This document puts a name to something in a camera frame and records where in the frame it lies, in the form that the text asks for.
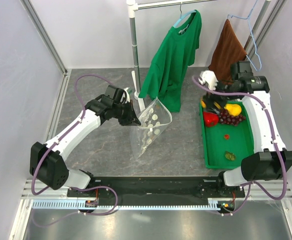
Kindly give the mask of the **red bell pepper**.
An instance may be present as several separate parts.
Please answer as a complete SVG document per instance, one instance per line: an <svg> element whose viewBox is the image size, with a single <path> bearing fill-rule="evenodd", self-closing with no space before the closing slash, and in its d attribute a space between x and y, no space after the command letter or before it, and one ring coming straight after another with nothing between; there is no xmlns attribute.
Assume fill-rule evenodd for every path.
<svg viewBox="0 0 292 240"><path fill-rule="evenodd" d="M204 125L207 128L214 127L215 125L219 123L219 116L215 113L204 111L203 121L204 121Z"/></svg>

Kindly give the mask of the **purple grape bunch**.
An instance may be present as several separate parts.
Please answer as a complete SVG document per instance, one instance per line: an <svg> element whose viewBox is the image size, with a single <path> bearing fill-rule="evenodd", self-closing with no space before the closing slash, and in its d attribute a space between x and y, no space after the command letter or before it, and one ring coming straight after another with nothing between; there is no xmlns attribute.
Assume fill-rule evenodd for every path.
<svg viewBox="0 0 292 240"><path fill-rule="evenodd" d="M218 115L218 122L222 125L238 126L240 123L246 121L246 117L242 114L237 116L230 115L230 113L223 109Z"/></svg>

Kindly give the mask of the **clear dotted zip top bag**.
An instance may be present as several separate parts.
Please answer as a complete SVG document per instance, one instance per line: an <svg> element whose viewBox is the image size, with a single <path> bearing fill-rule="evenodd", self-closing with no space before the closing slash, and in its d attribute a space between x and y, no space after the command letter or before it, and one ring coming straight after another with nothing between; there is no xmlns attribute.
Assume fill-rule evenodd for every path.
<svg viewBox="0 0 292 240"><path fill-rule="evenodd" d="M172 123L172 114L164 104L155 98L138 115L140 126L130 128L130 145L134 159L140 158L147 148L155 142L169 124Z"/></svg>

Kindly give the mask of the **orange green mango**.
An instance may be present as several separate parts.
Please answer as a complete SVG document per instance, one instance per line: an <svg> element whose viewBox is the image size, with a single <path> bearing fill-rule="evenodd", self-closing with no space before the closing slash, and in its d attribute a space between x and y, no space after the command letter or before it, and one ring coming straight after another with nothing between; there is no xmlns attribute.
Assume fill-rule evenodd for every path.
<svg viewBox="0 0 292 240"><path fill-rule="evenodd" d="M207 105L206 105L206 103L205 103L203 98L200 99L200 104L201 104L202 108L204 108L204 109L207 108Z"/></svg>

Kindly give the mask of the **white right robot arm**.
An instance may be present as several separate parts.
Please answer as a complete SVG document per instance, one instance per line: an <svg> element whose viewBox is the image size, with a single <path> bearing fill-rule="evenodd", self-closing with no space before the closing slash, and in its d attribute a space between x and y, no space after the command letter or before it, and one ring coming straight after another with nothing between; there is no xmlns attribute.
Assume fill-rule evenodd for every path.
<svg viewBox="0 0 292 240"><path fill-rule="evenodd" d="M287 170L292 166L292 150L288 151L277 130L271 109L270 88L265 76L255 76L248 61L230 67L231 85L217 80L213 71L202 71L197 83L207 94L205 103L212 113L221 113L229 99L240 99L249 117L254 140L254 153L243 158L239 167L227 170L215 184L221 197L228 196L233 186L245 186L258 180L282 179L287 185Z"/></svg>

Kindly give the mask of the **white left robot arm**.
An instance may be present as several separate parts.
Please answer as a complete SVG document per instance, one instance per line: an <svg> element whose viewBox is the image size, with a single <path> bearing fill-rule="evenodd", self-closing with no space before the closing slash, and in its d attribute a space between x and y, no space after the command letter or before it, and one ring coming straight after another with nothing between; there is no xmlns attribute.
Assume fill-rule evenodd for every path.
<svg viewBox="0 0 292 240"><path fill-rule="evenodd" d="M110 119L117 119L121 126L141 125L126 88L109 85L104 94L85 104L79 116L59 134L45 143L34 143L29 164L33 180L53 190L75 187L85 197L92 196L96 185L90 181L90 174L68 169L65 161L89 133Z"/></svg>

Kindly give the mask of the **green plastic tray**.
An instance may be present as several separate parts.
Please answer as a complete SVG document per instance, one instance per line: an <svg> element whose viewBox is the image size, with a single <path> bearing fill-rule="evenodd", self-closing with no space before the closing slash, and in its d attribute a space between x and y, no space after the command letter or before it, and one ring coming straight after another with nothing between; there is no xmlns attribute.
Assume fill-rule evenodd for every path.
<svg viewBox="0 0 292 240"><path fill-rule="evenodd" d="M203 108L199 106L199 117L202 129L203 151L205 166L209 169L235 169L241 165L244 158L254 153L254 138L250 120L244 105L240 101L231 101L230 104L238 104L242 108L241 114L246 121L238 126L220 124L206 127L203 119ZM225 158L225 151L234 153L235 161Z"/></svg>

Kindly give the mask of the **green t-shirt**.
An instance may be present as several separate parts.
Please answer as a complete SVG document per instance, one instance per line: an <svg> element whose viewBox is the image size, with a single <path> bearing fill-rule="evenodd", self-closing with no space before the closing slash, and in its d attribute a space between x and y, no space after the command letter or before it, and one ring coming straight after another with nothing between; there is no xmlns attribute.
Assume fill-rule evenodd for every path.
<svg viewBox="0 0 292 240"><path fill-rule="evenodd" d="M139 98L158 98L172 113L181 110L182 85L187 68L195 62L201 30L202 17L198 10L181 26L169 29L151 61Z"/></svg>

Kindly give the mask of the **green leaf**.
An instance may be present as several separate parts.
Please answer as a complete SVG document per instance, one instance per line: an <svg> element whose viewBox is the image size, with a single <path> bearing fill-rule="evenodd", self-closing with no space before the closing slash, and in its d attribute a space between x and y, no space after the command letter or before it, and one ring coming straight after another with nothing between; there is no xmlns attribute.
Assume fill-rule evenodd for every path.
<svg viewBox="0 0 292 240"><path fill-rule="evenodd" d="M224 157L229 160L229 161L235 161L236 160L236 155L232 152L225 151L224 152Z"/></svg>

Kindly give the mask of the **brown towel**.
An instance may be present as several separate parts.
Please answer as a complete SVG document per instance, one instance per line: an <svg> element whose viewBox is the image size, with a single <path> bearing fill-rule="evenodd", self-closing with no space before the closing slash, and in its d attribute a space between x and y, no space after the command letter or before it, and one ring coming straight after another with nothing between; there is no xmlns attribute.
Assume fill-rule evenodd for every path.
<svg viewBox="0 0 292 240"><path fill-rule="evenodd" d="M215 73L219 82L230 84L233 82L231 65L245 60L246 55L247 53L238 40L230 20L226 19L208 69Z"/></svg>

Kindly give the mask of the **light blue shirt hanger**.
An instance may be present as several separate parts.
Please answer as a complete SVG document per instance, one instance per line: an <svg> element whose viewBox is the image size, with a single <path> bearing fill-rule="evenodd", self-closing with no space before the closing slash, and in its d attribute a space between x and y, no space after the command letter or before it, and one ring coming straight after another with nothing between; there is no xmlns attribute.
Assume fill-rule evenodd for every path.
<svg viewBox="0 0 292 240"><path fill-rule="evenodd" d="M181 23L181 21L182 21L184 18L186 18L187 16L189 16L189 15L191 15L191 14L197 12L197 10L191 10L191 11L188 11L188 12L186 12L186 13L183 13L183 11L182 11L182 5L183 5L183 3L181 2L180 5L179 5L179 12L180 12L180 15L179 15L178 20L177 20L177 21L175 22L175 24L173 25L174 28L177 28L178 25Z"/></svg>

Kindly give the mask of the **white garment rack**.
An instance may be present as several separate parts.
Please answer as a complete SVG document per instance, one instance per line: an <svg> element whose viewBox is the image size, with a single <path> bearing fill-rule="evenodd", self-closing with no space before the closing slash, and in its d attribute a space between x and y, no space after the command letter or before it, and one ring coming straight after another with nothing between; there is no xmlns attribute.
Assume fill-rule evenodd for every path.
<svg viewBox="0 0 292 240"><path fill-rule="evenodd" d="M139 65L139 52L138 52L138 42L137 42L137 28L136 28L136 12L141 10L164 8L179 6L182 2L183 5L197 4L202 3L199 0L166 0L166 1L157 1L150 3L138 3L135 0L127 0L127 12L129 18L130 26L130 35L131 35L131 46L132 46L132 57L133 57L133 70L131 71L132 81L134 83L134 98L138 102L140 111L142 112L145 107L145 102L142 98L139 97L141 91L141 77L140 77L140 65Z"/></svg>

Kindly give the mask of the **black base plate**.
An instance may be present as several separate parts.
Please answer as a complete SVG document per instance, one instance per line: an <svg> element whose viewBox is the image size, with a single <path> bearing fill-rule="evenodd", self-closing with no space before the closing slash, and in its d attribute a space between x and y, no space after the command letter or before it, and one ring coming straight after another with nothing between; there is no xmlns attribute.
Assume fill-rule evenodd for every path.
<svg viewBox="0 0 292 240"><path fill-rule="evenodd" d="M119 201L190 201L244 198L238 186L225 186L218 176L99 176L88 184L88 191L73 188L68 197L93 198L114 204Z"/></svg>

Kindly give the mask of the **aluminium frame post right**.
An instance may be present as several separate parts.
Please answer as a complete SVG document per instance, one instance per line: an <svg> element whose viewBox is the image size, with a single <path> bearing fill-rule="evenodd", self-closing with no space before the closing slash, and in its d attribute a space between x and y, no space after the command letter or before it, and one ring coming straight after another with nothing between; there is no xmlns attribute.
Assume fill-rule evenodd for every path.
<svg viewBox="0 0 292 240"><path fill-rule="evenodd" d="M257 53L260 55L262 62L262 51L260 47L262 42L266 39L271 27L274 25L276 19L279 17L287 0L262 0L262 6L257 10L257 17L253 20L251 27L253 29L254 38L257 46ZM251 58L257 68L259 68L259 60L254 55L253 41L248 37L244 48L247 50L248 56Z"/></svg>

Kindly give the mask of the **aluminium frame post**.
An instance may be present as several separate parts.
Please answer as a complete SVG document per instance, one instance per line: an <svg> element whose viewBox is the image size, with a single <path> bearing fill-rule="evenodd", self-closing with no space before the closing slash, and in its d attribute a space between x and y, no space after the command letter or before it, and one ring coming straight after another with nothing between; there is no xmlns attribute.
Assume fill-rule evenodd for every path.
<svg viewBox="0 0 292 240"><path fill-rule="evenodd" d="M44 44L46 45L48 51L50 52L51 56L53 57L56 65L58 66L59 70L65 76L68 73L68 69L66 68L65 64L63 63L60 55L57 52L51 38L49 37L48 32L46 31L35 7L33 6L30 0L21 0L20 1L26 10L28 16L30 17L31 21L33 22L37 32L39 33L41 39L43 40Z"/></svg>
<svg viewBox="0 0 292 240"><path fill-rule="evenodd" d="M260 55L262 62L262 51L260 47L262 42L266 39L271 27L274 25L276 19L279 17L287 0L262 0L262 6L257 10L257 17L253 20L251 27L253 29L254 38L257 46L257 53ZM259 60L254 55L253 41L248 37L244 48L247 50L248 56L251 58L257 68L259 68Z"/></svg>

